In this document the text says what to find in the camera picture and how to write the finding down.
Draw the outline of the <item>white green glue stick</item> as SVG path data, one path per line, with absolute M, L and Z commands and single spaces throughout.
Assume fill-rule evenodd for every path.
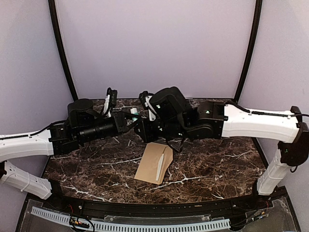
M 137 110 L 137 108 L 135 108 L 135 107 L 130 109 L 130 113 L 133 114 L 133 115 L 136 115 L 136 116 L 139 115 L 138 110 Z M 138 119 L 139 119 L 138 117 L 133 117 L 133 118 L 132 118 L 132 121 L 135 122 L 135 121 L 137 121 Z

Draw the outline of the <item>brown paper envelope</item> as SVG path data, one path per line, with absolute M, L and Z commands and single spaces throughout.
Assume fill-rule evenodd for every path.
M 163 168 L 159 181 L 156 181 L 156 172 L 158 161 L 162 155 L 165 154 Z M 148 143 L 134 179 L 160 185 L 163 182 L 165 172 L 173 161 L 173 150 L 168 145 L 159 143 Z

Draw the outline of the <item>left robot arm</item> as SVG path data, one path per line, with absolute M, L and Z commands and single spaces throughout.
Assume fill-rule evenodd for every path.
M 85 143 L 124 134 L 141 122 L 141 116 L 116 111 L 110 117 L 96 112 L 93 102 L 79 99 L 68 105 L 68 118 L 31 133 L 1 135 L 0 182 L 33 194 L 58 211 L 68 207 L 57 181 L 43 179 L 14 166 L 9 160 L 29 156 L 65 155 Z

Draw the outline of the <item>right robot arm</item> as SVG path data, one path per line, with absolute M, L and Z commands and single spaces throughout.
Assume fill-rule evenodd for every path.
M 309 128 L 303 114 L 288 111 L 247 109 L 235 102 L 204 101 L 193 107 L 177 87 L 139 95 L 149 116 L 140 120 L 135 133 L 146 143 L 175 138 L 201 140 L 255 137 L 278 141 L 275 157 L 257 180 L 246 205 L 256 210 L 292 169 L 309 157 Z

